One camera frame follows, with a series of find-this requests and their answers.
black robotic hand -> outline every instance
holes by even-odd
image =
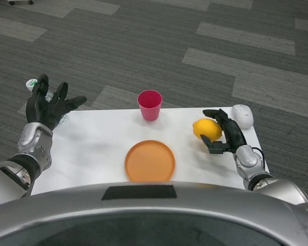
[[[49,88],[49,78],[46,74],[40,75],[32,90],[32,96],[27,100],[26,118],[27,122],[39,122],[53,130],[60,122],[62,116],[77,109],[87,101],[85,96],[73,99],[65,99],[68,84],[61,83],[54,93],[52,100],[47,102],[45,96]]]
[[[222,141],[211,142],[209,138],[201,135],[202,141],[209,149],[210,154],[223,154],[223,152],[232,152],[235,154],[240,146],[246,145],[246,140],[241,129],[234,120],[228,117],[225,111],[222,109],[207,109],[203,110],[203,114],[215,119],[226,137],[226,143],[223,143]]]

computer mouse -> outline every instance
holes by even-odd
[[[232,107],[232,118],[242,130],[249,129],[253,126],[253,114],[251,109],[246,105],[234,105]]]

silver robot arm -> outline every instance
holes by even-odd
[[[253,151],[237,123],[228,118],[223,110],[204,110],[204,115],[217,120],[225,133],[226,143],[211,142],[201,135],[210,154],[232,152],[238,174],[243,178],[245,189],[259,192],[295,205],[308,202],[307,194],[291,181],[274,178],[264,168],[263,157]]]
[[[19,152],[0,162],[0,204],[23,197],[40,174],[50,167],[52,131],[34,122],[25,126]]]
[[[266,172],[263,159],[250,145],[240,146],[234,154],[238,174],[247,190],[271,196],[294,205],[308,202],[307,194],[289,180],[274,178]]]
[[[67,83],[62,83],[51,101],[46,101],[49,78],[42,74],[26,105],[28,124],[18,142],[18,154],[0,162],[0,204],[23,197],[41,173],[51,166],[52,130],[62,115],[77,109],[87,98],[65,99]]]

bottle cap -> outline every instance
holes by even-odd
[[[32,78],[32,79],[28,80],[28,81],[26,82],[26,87],[27,87],[27,89],[28,89],[29,91],[32,91],[32,90],[33,90],[33,87],[34,87],[34,85],[35,85],[36,82],[37,82],[37,79],[35,79],[35,78]]]

small bottle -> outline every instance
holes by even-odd
[[[35,85],[36,82],[37,82],[37,79],[35,79],[35,78],[32,78],[32,79],[28,80],[28,81],[26,82],[26,88],[27,88],[29,91],[32,92],[33,87],[34,87],[34,85]],[[45,96],[46,101],[47,101],[47,102],[50,102],[50,101],[52,100],[52,97],[53,97],[53,93],[52,93],[51,91],[48,90],[47,95]],[[60,121],[60,123],[59,123],[58,125],[63,124],[63,123],[66,121],[66,117],[67,117],[67,115],[64,114],[64,115],[62,116],[61,121]]]

